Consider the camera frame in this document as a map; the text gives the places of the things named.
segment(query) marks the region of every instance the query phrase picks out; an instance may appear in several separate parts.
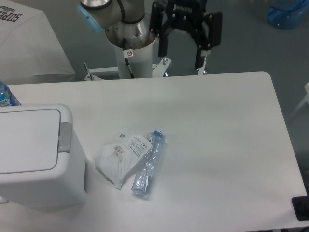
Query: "white face mask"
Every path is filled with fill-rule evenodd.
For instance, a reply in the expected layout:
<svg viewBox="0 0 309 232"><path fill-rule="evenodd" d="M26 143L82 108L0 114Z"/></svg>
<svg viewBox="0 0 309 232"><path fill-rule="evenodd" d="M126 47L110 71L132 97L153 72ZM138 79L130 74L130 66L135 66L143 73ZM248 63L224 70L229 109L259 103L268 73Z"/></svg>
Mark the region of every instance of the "white face mask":
<svg viewBox="0 0 309 232"><path fill-rule="evenodd" d="M151 148L152 144L142 135L129 131L118 133L109 143L97 149L95 165L121 190L125 175Z"/></svg>

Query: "white table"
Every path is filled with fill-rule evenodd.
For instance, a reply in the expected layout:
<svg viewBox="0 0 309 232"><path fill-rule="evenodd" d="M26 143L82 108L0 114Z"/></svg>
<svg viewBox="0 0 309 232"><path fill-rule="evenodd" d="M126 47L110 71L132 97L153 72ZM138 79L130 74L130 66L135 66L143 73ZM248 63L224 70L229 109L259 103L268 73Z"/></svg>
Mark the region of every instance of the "white table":
<svg viewBox="0 0 309 232"><path fill-rule="evenodd" d="M10 232L240 232L308 226L291 198L306 194L265 72L11 86L23 104L63 103L90 159L84 205L0 205ZM94 149L121 126L162 128L167 145L150 199L118 191Z"/></svg>

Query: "plastic water bottle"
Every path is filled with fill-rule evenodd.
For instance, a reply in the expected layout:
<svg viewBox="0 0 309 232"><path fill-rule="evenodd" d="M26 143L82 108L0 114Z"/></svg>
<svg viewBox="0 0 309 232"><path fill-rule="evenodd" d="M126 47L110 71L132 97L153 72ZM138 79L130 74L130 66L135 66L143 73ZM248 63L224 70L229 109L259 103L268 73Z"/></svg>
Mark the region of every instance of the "plastic water bottle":
<svg viewBox="0 0 309 232"><path fill-rule="evenodd" d="M9 87L0 81L0 106L21 105Z"/></svg>
<svg viewBox="0 0 309 232"><path fill-rule="evenodd" d="M269 22L281 29L292 29L302 21L309 7L309 0L275 0L269 8Z"/></svg>
<svg viewBox="0 0 309 232"><path fill-rule="evenodd" d="M154 181L154 175L159 165L160 156L164 144L164 136L162 132L156 130L153 132L152 145L153 148L142 160L143 163L136 173L132 186L132 191L141 196L149 195L151 185Z"/></svg>

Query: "white cloth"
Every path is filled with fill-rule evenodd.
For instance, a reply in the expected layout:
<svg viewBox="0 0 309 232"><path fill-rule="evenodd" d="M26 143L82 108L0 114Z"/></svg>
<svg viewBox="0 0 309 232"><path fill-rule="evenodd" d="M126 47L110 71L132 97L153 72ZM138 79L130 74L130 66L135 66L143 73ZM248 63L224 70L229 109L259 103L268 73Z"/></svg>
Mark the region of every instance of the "white cloth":
<svg viewBox="0 0 309 232"><path fill-rule="evenodd" d="M0 0L0 79L75 74L45 13Z"/></svg>

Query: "black object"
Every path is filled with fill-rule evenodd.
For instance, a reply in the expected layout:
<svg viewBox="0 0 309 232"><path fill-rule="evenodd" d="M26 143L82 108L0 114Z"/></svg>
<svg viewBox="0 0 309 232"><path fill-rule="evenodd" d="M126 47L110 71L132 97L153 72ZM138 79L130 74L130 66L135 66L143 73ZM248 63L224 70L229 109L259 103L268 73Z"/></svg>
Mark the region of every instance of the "black object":
<svg viewBox="0 0 309 232"><path fill-rule="evenodd" d="M305 232L307 229L309 229L309 226L304 227L302 230L300 230L299 232Z"/></svg>
<svg viewBox="0 0 309 232"><path fill-rule="evenodd" d="M221 43L222 13L205 13L207 0L168 0L167 5L154 2L150 19L150 32L159 40L159 56L168 52L168 35L174 30L186 31L197 45L195 68L203 66L205 52ZM164 24L163 15L168 19ZM208 26L208 37L202 23Z"/></svg>
<svg viewBox="0 0 309 232"><path fill-rule="evenodd" d="M299 221L309 220L309 196L293 197L293 208Z"/></svg>

